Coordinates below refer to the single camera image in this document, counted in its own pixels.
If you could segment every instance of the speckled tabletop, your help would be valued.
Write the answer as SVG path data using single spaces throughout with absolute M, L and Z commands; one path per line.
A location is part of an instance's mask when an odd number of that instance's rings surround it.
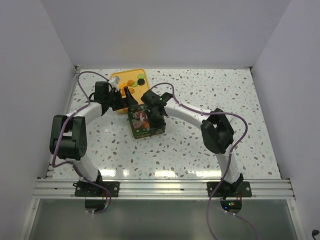
M 107 78 L 125 69 L 96 69 Z M 271 146 L 263 114 L 248 69 L 146 69 L 149 85 L 172 83 L 182 102 L 243 116 L 248 134 L 235 150 L 235 157 L 245 179 L 280 179 L 279 168 Z M 83 74 L 81 84 L 92 93 L 99 76 Z M 166 85 L 157 93 L 171 92 Z M 86 98 L 76 86 L 70 111 L 85 104 Z M 237 118 L 229 118 L 235 130 L 234 139 L 244 131 Z M 109 110 L 87 126 L 87 155 L 100 169 L 104 179 L 220 179 L 217 159 L 202 141 L 201 131 L 180 119 L 167 117 L 166 133 L 134 139 L 126 114 Z M 54 179 L 76 179 L 74 170 L 64 165 L 56 168 Z

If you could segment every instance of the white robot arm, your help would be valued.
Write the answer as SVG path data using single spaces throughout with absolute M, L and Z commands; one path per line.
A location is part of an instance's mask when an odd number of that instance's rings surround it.
M 57 146 L 57 139 L 62 124 L 70 114 L 56 115 L 53 118 L 51 130 L 51 153 L 53 154 L 55 148 L 58 147 L 57 156 L 60 159 L 72 162 L 82 176 L 85 176 L 88 180 L 97 184 L 101 183 L 102 177 L 99 170 L 93 166 L 86 155 L 86 125 L 102 116 L 109 108 L 118 110 L 127 107 L 130 108 L 130 106 L 138 104 L 127 88 L 124 89 L 126 98 L 122 98 L 118 89 L 113 88 L 113 90 L 110 90 L 109 87 L 110 84 L 105 81 L 95 83 L 94 100 L 88 107 L 79 111 L 71 118 L 59 146 Z M 215 153 L 221 172 L 222 174 L 225 173 L 229 161 L 229 151 L 234 141 L 234 131 L 225 115 L 210 115 L 210 111 L 191 106 L 187 103 L 181 106 L 173 99 L 172 94 L 167 92 L 159 96 L 152 90 L 149 90 L 143 95 L 141 100 L 148 108 L 147 116 L 151 124 L 153 120 L 163 119 L 164 116 L 172 116 L 200 129 L 204 145 L 208 150 Z M 196 109 L 199 113 L 195 113 L 185 106 L 189 106 L 193 110 Z M 243 181 L 243 176 L 240 173 L 233 155 L 224 181 L 229 185 L 228 189 L 233 189 L 233 191 L 235 191 Z

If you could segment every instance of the yellow tray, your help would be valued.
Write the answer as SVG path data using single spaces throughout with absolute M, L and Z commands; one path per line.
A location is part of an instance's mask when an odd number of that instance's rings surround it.
M 128 86 L 132 96 L 134 99 L 139 103 L 143 104 L 141 101 L 141 97 L 143 94 L 150 89 L 147 75 L 144 69 L 138 68 L 138 69 L 133 69 L 133 70 L 128 70 L 128 71 L 121 71 L 121 72 L 115 72 L 111 75 L 110 78 L 113 78 L 115 76 L 118 76 L 120 78 L 120 81 L 118 83 L 118 86 L 121 90 L 122 97 L 125 98 L 126 95 L 124 93 L 124 87 Z M 144 84 L 139 85 L 138 80 L 143 79 Z M 117 110 L 118 113 L 120 114 L 125 114 L 128 112 L 128 108 L 120 109 Z

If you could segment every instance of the white enclosure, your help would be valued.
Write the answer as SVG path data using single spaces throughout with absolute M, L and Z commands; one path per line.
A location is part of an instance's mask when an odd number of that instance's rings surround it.
M 4 0 L 0 239 L 17 239 L 74 66 L 245 68 L 309 238 L 320 228 L 318 0 Z

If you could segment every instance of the purple cable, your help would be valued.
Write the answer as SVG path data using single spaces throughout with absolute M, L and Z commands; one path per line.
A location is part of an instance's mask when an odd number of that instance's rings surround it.
M 211 235 L 213 236 L 213 238 L 218 240 L 216 234 L 214 233 L 214 231 L 212 230 L 212 228 L 210 226 L 209 211 L 210 211 L 211 200 L 212 200 L 213 196 L 215 195 L 215 193 L 217 192 L 217 190 L 220 188 L 221 184 L 223 183 L 223 181 L 224 181 L 224 179 L 225 179 L 225 177 L 226 177 L 226 175 L 228 173 L 228 170 L 229 170 L 229 167 L 230 167 L 230 164 L 231 164 L 231 158 L 232 158 L 233 150 L 242 141 L 242 139 L 244 139 L 244 137 L 246 136 L 246 134 L 248 132 L 248 124 L 247 124 L 246 120 L 242 116 L 240 116 L 238 114 L 235 114 L 235 113 L 232 113 L 232 112 L 201 112 L 201 111 L 193 109 L 193 108 L 191 108 L 189 106 L 184 105 L 183 103 L 179 102 L 178 99 L 176 98 L 175 87 L 174 87 L 173 84 L 171 84 L 169 82 L 158 83 L 158 84 L 154 85 L 153 87 L 151 87 L 150 90 L 152 90 L 153 88 L 155 88 L 155 87 L 157 87 L 159 85 L 169 85 L 169 86 L 171 86 L 173 99 L 175 100 L 175 102 L 177 104 L 179 104 L 180 106 L 184 107 L 185 109 L 188 109 L 188 110 L 190 110 L 190 111 L 192 111 L 194 113 L 202 114 L 202 115 L 230 115 L 230 116 L 234 116 L 234 117 L 239 118 L 244 123 L 244 126 L 245 126 L 244 132 L 243 132 L 242 136 L 238 139 L 238 141 L 236 141 L 235 144 L 230 148 L 228 164 L 226 166 L 226 170 L 225 170 L 225 172 L 224 172 L 224 174 L 223 174 L 223 176 L 221 178 L 221 181 L 215 187 L 215 189 L 212 191 L 212 193 L 211 193 L 211 195 L 209 197 L 209 200 L 208 200 L 207 207 L 206 207 L 206 223 L 207 223 L 207 226 L 208 226 L 209 231 L 210 231 Z M 253 228 L 254 233 L 255 233 L 255 239 L 256 240 L 260 239 L 257 229 L 255 228 L 255 226 L 250 221 L 248 221 L 246 218 L 244 218 L 243 216 L 240 216 L 238 214 L 236 214 L 235 216 L 240 218 L 240 219 L 242 219 L 242 220 L 244 220 L 244 221 L 246 221 Z
M 93 186 L 97 187 L 97 188 L 100 188 L 102 189 L 103 191 L 107 192 L 107 194 L 109 195 L 109 199 L 110 201 L 108 202 L 108 204 L 106 206 L 104 206 L 104 208 L 100 211 L 94 211 L 93 213 L 94 214 L 100 214 L 100 213 L 103 213 L 105 210 L 107 210 L 107 208 L 110 206 L 111 204 L 111 193 L 109 192 L 108 189 L 106 189 L 105 187 L 99 185 L 99 184 L 96 184 L 95 182 L 89 180 L 88 178 L 86 178 L 85 176 L 83 177 L 84 180 L 86 180 L 88 183 L 92 184 Z
M 73 166 L 73 169 L 74 171 L 80 176 L 80 177 L 83 177 L 84 180 L 86 180 L 88 183 L 92 184 L 93 186 L 97 187 L 97 188 L 100 188 L 102 189 L 103 191 L 107 192 L 107 194 L 109 195 L 109 198 L 110 198 L 110 201 L 108 203 L 107 206 L 104 207 L 104 209 L 100 210 L 100 211 L 95 211 L 93 212 L 94 214 L 99 214 L 99 213 L 102 213 L 104 212 L 111 204 L 111 194 L 110 192 L 108 191 L 108 189 L 106 189 L 105 187 L 103 186 L 100 186 L 96 183 L 94 183 L 93 181 L 89 180 L 88 178 L 86 178 L 85 176 L 83 176 L 83 174 L 79 171 L 79 169 L 77 168 L 76 165 L 74 165 L 74 163 L 72 161 L 64 161 L 64 162 L 61 162 L 59 164 L 56 164 L 56 159 L 57 159 L 57 155 L 58 155 L 58 151 L 59 151 L 59 147 L 60 147 L 60 144 L 61 144 L 61 140 L 62 140 L 62 137 L 64 135 L 64 132 L 65 132 L 65 129 L 67 127 L 67 124 L 68 122 L 70 121 L 71 118 L 73 118 L 78 112 L 80 112 L 81 110 L 87 108 L 89 105 L 90 105 L 90 99 L 88 97 L 88 95 L 86 94 L 85 90 L 83 89 L 83 87 L 81 86 L 80 84 L 80 81 L 79 81 L 79 77 L 82 75 L 82 74 L 96 74 L 100 77 L 102 77 L 103 79 L 105 79 L 107 82 L 109 81 L 106 77 L 104 77 L 103 75 L 97 73 L 97 72 L 94 72 L 94 71 L 83 71 L 81 72 L 76 80 L 77 80 L 77 83 L 79 85 L 79 88 L 81 89 L 81 91 L 83 92 L 83 94 L 85 95 L 86 99 L 87 99 L 87 102 L 88 102 L 88 105 L 85 105 L 85 106 L 82 106 L 80 107 L 79 109 L 77 109 L 75 112 L 73 112 L 63 123 L 62 125 L 62 128 L 61 128 L 61 131 L 60 131 L 60 134 L 59 134 L 59 137 L 58 137 L 58 140 L 56 142 L 56 145 L 55 145 L 55 149 L 54 149 L 54 153 L 53 153 L 53 157 L 52 157 L 52 167 L 53 168 L 57 168 L 57 167 L 60 167 L 64 164 L 71 164 Z
M 80 107 L 75 112 L 73 112 L 70 116 L 68 116 L 68 118 L 64 121 L 64 123 L 62 125 L 62 128 L 61 128 L 61 131 L 60 131 L 60 134 L 59 134 L 59 137 L 58 137 L 58 140 L 57 140 L 56 145 L 55 145 L 53 158 L 52 158 L 52 167 L 57 168 L 57 167 L 60 167 L 60 166 L 62 166 L 64 164 L 72 164 L 73 165 L 72 161 L 64 161 L 64 162 L 61 162 L 61 163 L 56 165 L 56 158 L 57 158 L 57 155 L 58 155 L 58 150 L 59 150 L 59 147 L 60 147 L 60 144 L 61 144 L 62 137 L 64 136 L 65 129 L 66 129 L 67 124 L 70 121 L 70 119 L 73 118 L 74 115 L 76 115 L 78 112 L 80 112 L 81 110 L 85 109 L 88 106 L 89 105 L 85 105 L 85 106 Z
M 82 74 L 95 74 L 95 75 L 98 75 L 98 76 L 102 77 L 102 78 L 105 79 L 107 82 L 109 82 L 109 80 L 108 80 L 105 76 L 103 76 L 103 75 L 101 75 L 100 73 L 97 73 L 97 72 L 95 72 L 95 71 L 83 71 L 83 72 L 79 73 L 79 75 L 76 77 L 76 81 L 77 81 L 77 83 L 78 83 L 78 85 L 79 85 L 79 88 L 81 89 L 81 91 L 82 91 L 83 94 L 85 95 L 85 98 L 86 98 L 87 102 L 90 103 L 90 99 L 89 99 L 87 93 L 85 92 L 85 90 L 83 89 L 83 87 L 81 86 L 80 81 L 79 81 L 80 76 L 81 76 Z

